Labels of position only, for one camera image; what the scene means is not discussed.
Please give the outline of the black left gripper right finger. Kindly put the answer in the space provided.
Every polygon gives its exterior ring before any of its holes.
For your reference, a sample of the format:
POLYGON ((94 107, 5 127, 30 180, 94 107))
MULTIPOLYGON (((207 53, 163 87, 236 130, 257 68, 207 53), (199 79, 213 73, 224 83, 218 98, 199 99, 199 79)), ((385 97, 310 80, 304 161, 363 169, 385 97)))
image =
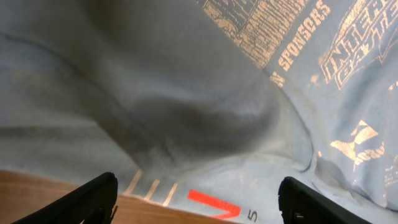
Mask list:
POLYGON ((281 182, 278 202, 284 224, 370 224, 293 177, 281 182))

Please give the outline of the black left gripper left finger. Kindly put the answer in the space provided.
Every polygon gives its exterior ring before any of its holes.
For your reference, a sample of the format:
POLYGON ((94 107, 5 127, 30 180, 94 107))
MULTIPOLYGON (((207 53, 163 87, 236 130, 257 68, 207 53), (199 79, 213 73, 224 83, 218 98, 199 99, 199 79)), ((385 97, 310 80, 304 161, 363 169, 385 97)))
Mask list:
POLYGON ((117 210, 118 180, 105 172, 15 224, 110 224, 117 210))

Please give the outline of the light blue printed t-shirt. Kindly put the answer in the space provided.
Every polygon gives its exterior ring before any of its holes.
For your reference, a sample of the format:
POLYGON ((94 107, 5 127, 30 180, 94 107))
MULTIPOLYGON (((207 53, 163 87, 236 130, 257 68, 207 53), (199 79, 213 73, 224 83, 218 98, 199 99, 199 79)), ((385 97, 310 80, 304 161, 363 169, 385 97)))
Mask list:
POLYGON ((292 176, 396 223, 397 0, 2 0, 1 169, 241 223, 292 176))

